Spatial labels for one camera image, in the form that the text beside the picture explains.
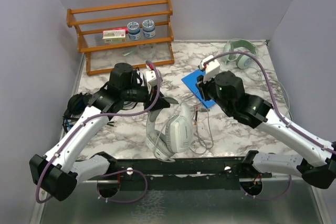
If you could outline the grey white headphones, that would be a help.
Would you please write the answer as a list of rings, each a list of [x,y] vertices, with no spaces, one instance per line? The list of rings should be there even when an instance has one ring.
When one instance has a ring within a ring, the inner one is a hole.
[[[187,103],[181,99],[163,97],[163,101],[168,108],[176,105],[175,109],[179,113],[173,113],[158,131],[155,129],[155,123],[162,109],[149,112],[145,143],[156,159],[172,163],[175,161],[172,156],[187,151],[192,143],[192,112]]]

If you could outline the black blue headphones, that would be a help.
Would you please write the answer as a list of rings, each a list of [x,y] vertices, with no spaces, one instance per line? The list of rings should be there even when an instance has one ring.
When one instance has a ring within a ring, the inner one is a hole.
[[[73,95],[68,101],[67,108],[63,115],[62,126],[64,131],[72,128],[73,124],[78,121],[78,116],[81,115],[87,106],[97,108],[100,113],[117,113],[121,110],[123,105],[122,100],[118,97],[113,97],[105,90],[100,90],[94,94],[79,93]]]

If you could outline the black white headphones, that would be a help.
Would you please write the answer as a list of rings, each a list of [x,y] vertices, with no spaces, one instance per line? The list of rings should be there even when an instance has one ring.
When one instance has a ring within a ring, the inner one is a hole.
[[[145,76],[140,70],[132,71],[132,84],[134,86],[145,86]]]

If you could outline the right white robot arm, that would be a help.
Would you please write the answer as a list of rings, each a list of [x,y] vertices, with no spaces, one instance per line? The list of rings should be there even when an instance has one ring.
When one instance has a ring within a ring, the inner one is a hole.
[[[281,141],[295,155],[250,151],[241,164],[246,177],[282,173],[301,177],[306,183],[327,189],[335,180],[335,143],[319,138],[279,113],[265,99],[245,92],[243,81],[230,71],[205,80],[196,79],[202,99],[213,100],[230,118]]]

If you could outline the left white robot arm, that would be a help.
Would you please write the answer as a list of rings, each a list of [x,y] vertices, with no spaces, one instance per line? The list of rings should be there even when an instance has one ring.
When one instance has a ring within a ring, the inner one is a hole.
[[[88,142],[113,118],[122,114],[125,102],[143,103],[144,109],[128,117],[149,113],[168,103],[161,93],[162,77],[154,63],[146,61],[142,72],[122,62],[110,72],[110,79],[97,92],[88,94],[80,108],[81,114],[64,137],[44,155],[35,154],[29,160],[36,202],[51,198],[67,199],[82,182],[94,177],[118,178],[127,169],[118,170],[117,160],[105,152],[85,161],[77,158]]]

